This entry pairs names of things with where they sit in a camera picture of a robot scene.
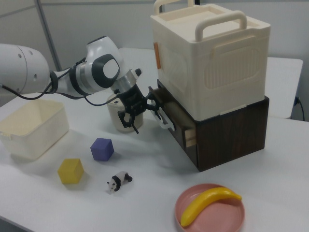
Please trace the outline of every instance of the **toy panda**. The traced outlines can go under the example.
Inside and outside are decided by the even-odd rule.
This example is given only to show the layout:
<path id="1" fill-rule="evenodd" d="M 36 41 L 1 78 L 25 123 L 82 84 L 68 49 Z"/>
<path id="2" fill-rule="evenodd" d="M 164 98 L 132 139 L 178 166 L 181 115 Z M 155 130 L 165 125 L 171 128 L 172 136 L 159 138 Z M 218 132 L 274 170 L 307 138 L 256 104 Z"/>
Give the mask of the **toy panda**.
<path id="1" fill-rule="evenodd" d="M 129 176 L 127 172 L 124 172 L 124 171 L 119 172 L 116 175 L 112 176 L 111 180 L 107 182 L 108 187 L 110 188 L 110 191 L 117 192 L 125 180 L 127 180 L 128 182 L 131 182 L 133 178 Z"/>

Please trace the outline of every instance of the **pink plate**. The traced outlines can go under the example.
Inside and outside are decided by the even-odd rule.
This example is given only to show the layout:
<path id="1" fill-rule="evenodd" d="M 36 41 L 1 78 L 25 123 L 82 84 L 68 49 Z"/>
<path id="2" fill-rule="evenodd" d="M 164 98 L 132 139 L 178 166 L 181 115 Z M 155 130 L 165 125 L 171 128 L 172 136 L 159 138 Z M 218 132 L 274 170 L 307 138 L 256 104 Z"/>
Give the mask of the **pink plate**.
<path id="1" fill-rule="evenodd" d="M 211 188 L 223 187 L 216 184 L 195 185 L 184 191 L 175 205 L 175 217 L 179 227 L 185 232 L 237 232 L 245 219 L 242 201 L 225 199 L 208 205 L 191 223 L 183 228 L 180 218 L 186 207 L 200 193 Z"/>

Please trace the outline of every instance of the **yellow banana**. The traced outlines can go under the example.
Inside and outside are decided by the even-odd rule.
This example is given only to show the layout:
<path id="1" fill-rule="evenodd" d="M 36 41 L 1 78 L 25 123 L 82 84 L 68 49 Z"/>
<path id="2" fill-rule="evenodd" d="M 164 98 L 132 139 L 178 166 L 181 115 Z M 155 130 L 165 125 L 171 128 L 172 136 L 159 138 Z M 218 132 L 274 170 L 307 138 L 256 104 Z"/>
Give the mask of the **yellow banana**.
<path id="1" fill-rule="evenodd" d="M 241 200 L 241 196 L 234 193 L 232 190 L 224 187 L 211 188 L 199 194 L 185 209 L 180 219 L 182 227 L 190 225 L 195 218 L 203 211 L 209 204 L 227 198 L 235 198 Z"/>

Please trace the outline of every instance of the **blue cube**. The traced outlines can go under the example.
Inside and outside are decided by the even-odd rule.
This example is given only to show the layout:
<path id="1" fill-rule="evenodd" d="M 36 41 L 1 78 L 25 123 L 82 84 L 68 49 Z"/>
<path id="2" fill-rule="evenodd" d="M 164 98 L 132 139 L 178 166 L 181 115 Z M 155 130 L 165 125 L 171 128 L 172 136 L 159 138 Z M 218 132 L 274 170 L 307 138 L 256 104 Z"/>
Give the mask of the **blue cube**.
<path id="1" fill-rule="evenodd" d="M 97 138 L 90 149 L 94 160 L 108 161 L 114 153 L 111 139 Z"/>

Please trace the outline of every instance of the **cable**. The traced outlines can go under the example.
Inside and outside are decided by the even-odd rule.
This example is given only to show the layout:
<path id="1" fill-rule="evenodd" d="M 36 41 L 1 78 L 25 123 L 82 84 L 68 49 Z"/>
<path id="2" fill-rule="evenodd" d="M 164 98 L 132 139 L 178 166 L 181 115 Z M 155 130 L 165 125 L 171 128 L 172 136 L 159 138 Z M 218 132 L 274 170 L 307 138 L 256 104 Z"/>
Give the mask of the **cable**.
<path id="1" fill-rule="evenodd" d="M 86 58 L 83 58 L 83 59 L 81 59 L 80 61 L 76 62 L 75 65 L 81 64 L 81 63 L 83 63 L 85 60 L 86 60 Z M 61 75 L 58 77 L 58 80 L 61 79 L 62 77 L 64 77 L 64 76 L 65 76 L 66 74 L 68 74 L 69 72 L 70 72 L 70 70 L 68 69 L 65 73 L 61 74 Z M 43 92 L 41 92 L 41 94 L 40 94 L 39 96 L 34 97 L 34 98 L 25 97 L 25 96 L 23 96 L 23 95 L 17 93 L 15 90 L 13 90 L 13 89 L 11 89 L 11 88 L 5 86 L 5 85 L 2 85 L 2 84 L 0 84 L 0 87 L 3 88 L 3 89 L 5 89 L 5 90 L 7 90 L 7 91 L 9 91 L 9 92 L 11 92 L 11 93 L 13 93 L 13 94 L 15 94 L 16 96 L 18 96 L 18 97 L 20 97 L 20 98 L 22 98 L 22 99 L 25 99 L 25 100 L 36 100 L 36 99 L 39 99 L 40 97 L 42 97 L 44 94 L 48 93 L 47 91 L 48 91 L 48 89 L 50 88 L 51 85 L 52 85 L 52 83 L 49 83 L 48 86 L 45 88 L 45 90 L 44 90 Z"/>
<path id="2" fill-rule="evenodd" d="M 305 113 L 304 113 L 303 104 L 301 103 L 300 99 L 298 99 L 298 102 L 299 102 L 299 104 L 300 104 L 301 111 L 302 111 L 302 113 L 303 113 L 303 121 L 305 121 Z"/>
<path id="3" fill-rule="evenodd" d="M 90 102 L 90 101 L 87 99 L 87 97 L 84 97 L 84 98 L 85 98 L 85 100 L 86 100 L 90 105 L 94 105 L 94 106 L 103 106 L 103 105 L 106 105 L 106 104 L 108 104 L 108 103 L 114 101 L 116 98 L 118 98 L 118 96 L 115 96 L 115 97 L 113 97 L 112 99 L 109 99 L 107 102 L 102 103 L 102 104 L 93 104 L 92 102 Z"/>
<path id="4" fill-rule="evenodd" d="M 300 104 L 301 111 L 302 111 L 302 113 L 303 113 L 303 121 L 305 121 L 305 113 L 304 113 L 303 104 L 301 103 L 299 97 L 295 97 L 293 106 L 296 106 L 298 103 Z"/>
<path id="5" fill-rule="evenodd" d="M 23 95 L 20 95 L 19 93 L 17 93 L 16 91 L 12 90 L 11 88 L 7 87 L 7 86 L 4 86 L 4 85 L 0 85 L 1 88 L 15 94 L 16 96 L 22 98 L 22 99 L 25 99 L 25 100 L 36 100 L 38 98 L 40 98 L 41 96 L 43 96 L 45 93 L 47 93 L 48 89 L 50 88 L 50 86 L 52 85 L 52 83 L 49 83 L 48 86 L 46 87 L 46 89 L 42 92 L 42 94 L 40 94 L 39 96 L 37 97 L 34 97 L 34 98 L 28 98 L 28 97 L 24 97 Z"/>

